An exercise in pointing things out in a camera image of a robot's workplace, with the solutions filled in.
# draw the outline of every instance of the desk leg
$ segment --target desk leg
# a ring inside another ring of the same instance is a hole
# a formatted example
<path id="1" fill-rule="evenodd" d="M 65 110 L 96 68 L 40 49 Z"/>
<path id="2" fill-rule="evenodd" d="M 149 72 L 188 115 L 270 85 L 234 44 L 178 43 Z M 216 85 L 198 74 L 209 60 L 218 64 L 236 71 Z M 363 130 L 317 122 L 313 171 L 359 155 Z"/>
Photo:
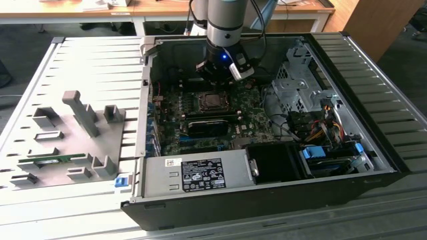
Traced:
<path id="1" fill-rule="evenodd" d="M 326 21 L 328 21 L 329 13 L 318 13 L 317 18 L 313 21 L 310 32 L 312 33 L 320 33 L 322 31 L 322 28 L 325 27 Z"/>
<path id="2" fill-rule="evenodd" d="M 134 31 L 136 31 L 136 36 L 145 36 L 145 29 L 144 29 L 144 22 L 145 19 L 144 17 L 133 17 L 133 25 L 134 25 Z"/>

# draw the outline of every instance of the green circuit board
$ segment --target green circuit board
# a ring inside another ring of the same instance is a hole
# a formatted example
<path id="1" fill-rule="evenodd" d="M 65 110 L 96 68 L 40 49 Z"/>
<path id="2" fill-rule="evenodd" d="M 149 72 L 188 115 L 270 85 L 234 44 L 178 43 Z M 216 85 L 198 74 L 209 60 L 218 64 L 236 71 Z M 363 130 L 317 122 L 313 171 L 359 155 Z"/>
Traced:
<path id="1" fill-rule="evenodd" d="M 228 110 L 241 111 L 241 120 L 228 125 L 226 135 L 189 138 L 185 134 L 185 120 L 181 114 L 200 114 L 200 96 L 212 92 L 168 92 L 158 111 L 161 155 L 170 156 L 200 152 L 241 149 L 244 144 L 274 140 L 268 117 L 261 108 L 261 89 L 246 81 L 236 82 L 226 90 Z"/>

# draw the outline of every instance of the power supply label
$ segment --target power supply label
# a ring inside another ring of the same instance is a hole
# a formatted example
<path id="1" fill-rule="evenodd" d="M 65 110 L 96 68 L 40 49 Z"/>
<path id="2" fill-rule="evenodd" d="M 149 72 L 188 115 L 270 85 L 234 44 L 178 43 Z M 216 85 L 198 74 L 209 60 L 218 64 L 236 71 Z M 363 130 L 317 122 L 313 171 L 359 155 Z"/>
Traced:
<path id="1" fill-rule="evenodd" d="M 225 188 L 222 163 L 220 158 L 182 161 L 181 188 L 184 192 L 194 192 Z"/>

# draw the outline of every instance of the small circuit board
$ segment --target small circuit board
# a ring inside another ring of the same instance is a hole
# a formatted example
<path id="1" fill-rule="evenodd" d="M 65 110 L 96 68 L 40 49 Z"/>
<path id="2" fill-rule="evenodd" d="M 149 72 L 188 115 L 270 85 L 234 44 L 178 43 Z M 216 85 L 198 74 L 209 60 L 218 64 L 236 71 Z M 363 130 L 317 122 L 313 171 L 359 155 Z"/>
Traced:
<path id="1" fill-rule="evenodd" d="M 241 149 L 274 140 L 252 79 L 217 91 L 170 89 L 156 101 L 161 155 Z"/>

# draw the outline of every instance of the slotted metal platform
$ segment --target slotted metal platform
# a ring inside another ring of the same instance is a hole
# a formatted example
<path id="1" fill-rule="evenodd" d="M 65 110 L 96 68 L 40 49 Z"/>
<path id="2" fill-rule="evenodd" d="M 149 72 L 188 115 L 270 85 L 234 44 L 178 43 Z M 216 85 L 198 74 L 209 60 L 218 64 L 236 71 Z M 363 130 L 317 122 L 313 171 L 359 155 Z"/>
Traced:
<path id="1" fill-rule="evenodd" d="M 412 172 L 427 170 L 425 117 L 349 37 L 313 33 L 331 61 Z M 321 70 L 324 84 L 329 85 Z"/>
<path id="2" fill-rule="evenodd" d="M 113 181 L 12 191 L 0 189 L 0 232 L 13 239 L 424 239 L 427 235 L 427 135 L 424 117 L 364 56 L 351 38 L 313 34 L 344 75 L 412 174 L 364 193 L 345 205 L 326 206 L 196 227 L 145 232 L 120 210 L 130 190 Z M 137 37 L 66 38 L 49 46 L 24 97 L 0 136 L 0 169 L 13 167 L 14 137 L 25 133 L 26 115 L 49 101 L 44 90 L 84 84 L 81 101 L 97 110 L 125 109 L 118 172 L 133 171 L 141 86 Z M 4 180 L 0 172 L 0 183 Z"/>

